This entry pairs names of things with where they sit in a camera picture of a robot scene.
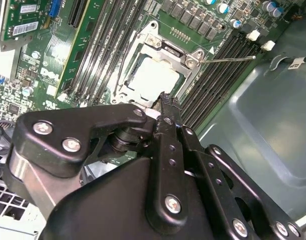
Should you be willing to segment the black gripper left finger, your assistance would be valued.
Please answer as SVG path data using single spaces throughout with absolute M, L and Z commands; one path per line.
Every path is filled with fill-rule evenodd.
M 153 227 L 188 219 L 182 144 L 167 115 L 169 95 L 151 109 L 131 103 L 29 112 L 17 120 L 7 159 L 11 189 L 47 220 L 70 193 L 131 161 L 150 161 L 145 216 Z

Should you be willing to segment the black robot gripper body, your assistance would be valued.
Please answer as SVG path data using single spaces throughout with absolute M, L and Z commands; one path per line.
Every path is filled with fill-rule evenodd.
M 197 190 L 185 175 L 189 212 L 176 234 L 155 231 L 145 216 L 150 161 L 133 160 L 86 184 L 62 199 L 50 214 L 42 240 L 228 240 L 214 233 Z

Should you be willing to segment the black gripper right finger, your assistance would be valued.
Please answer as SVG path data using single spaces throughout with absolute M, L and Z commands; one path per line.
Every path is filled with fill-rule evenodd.
M 298 225 L 219 146 L 203 147 L 182 122 L 181 107 L 169 97 L 167 115 L 175 121 L 184 162 L 196 179 L 214 239 L 300 240 Z

